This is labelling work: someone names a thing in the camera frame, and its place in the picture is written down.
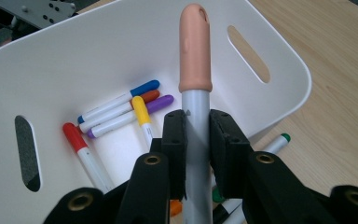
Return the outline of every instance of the yellow marker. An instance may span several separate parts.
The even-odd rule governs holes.
[[[139,126],[142,128],[144,133],[147,146],[150,148],[153,140],[153,129],[144,99],[140,96],[135,96],[132,98],[132,105],[136,118],[138,119]]]

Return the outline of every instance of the yellow marker cap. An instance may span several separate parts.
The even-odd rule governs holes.
[[[140,96],[132,98],[133,110],[135,111],[136,118],[138,119],[139,126],[145,123],[151,123],[149,113],[147,111],[145,101]]]

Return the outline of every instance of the red marker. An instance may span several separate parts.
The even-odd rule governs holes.
[[[112,190],[114,185],[109,174],[93,157],[78,128],[73,123],[65,123],[62,126],[62,130],[72,148],[79,156],[94,186],[104,194]]]

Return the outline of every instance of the wooden table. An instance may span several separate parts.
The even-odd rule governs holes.
[[[304,185],[325,195],[336,185],[358,186],[358,6],[348,0],[251,3],[304,60],[313,84],[309,100],[254,149],[290,133],[292,142],[279,156]],[[181,216],[172,219],[181,222]]]

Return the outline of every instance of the white plastic bin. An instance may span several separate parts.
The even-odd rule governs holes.
[[[151,79],[175,102],[151,116],[158,137],[163,116],[181,108],[179,18],[192,1],[124,0],[58,23],[0,48],[0,223],[42,223],[58,200],[91,187],[62,133],[65,122]],[[211,22],[212,108],[232,115],[256,141],[304,104],[310,73],[291,47],[245,0],[199,0]],[[233,25],[270,72],[263,83],[227,37]],[[32,125],[41,177],[38,192],[21,180],[14,118]],[[130,177],[147,147],[137,123],[88,141],[115,184]]]

